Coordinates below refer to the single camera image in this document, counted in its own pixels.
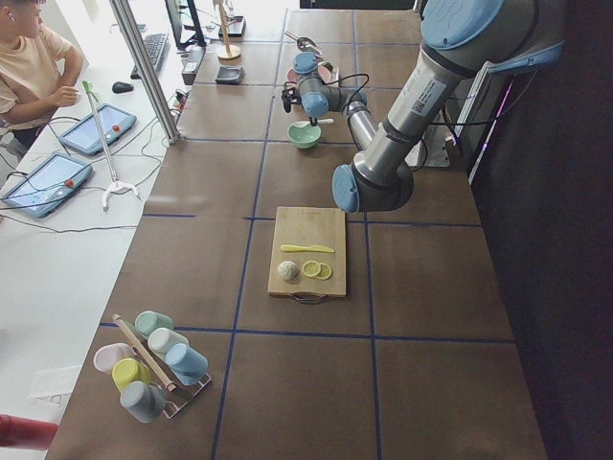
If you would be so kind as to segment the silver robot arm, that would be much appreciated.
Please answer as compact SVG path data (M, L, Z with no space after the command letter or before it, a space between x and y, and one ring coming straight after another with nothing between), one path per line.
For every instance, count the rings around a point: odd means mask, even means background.
M566 10L564 1L427 2L416 67L380 124L359 92L324 84L313 53L297 55L297 82L282 93L284 110L298 104L311 122L340 112L358 147L333 173L337 207L358 213L403 206L414 188L405 158L458 84L483 67L513 75L558 60Z

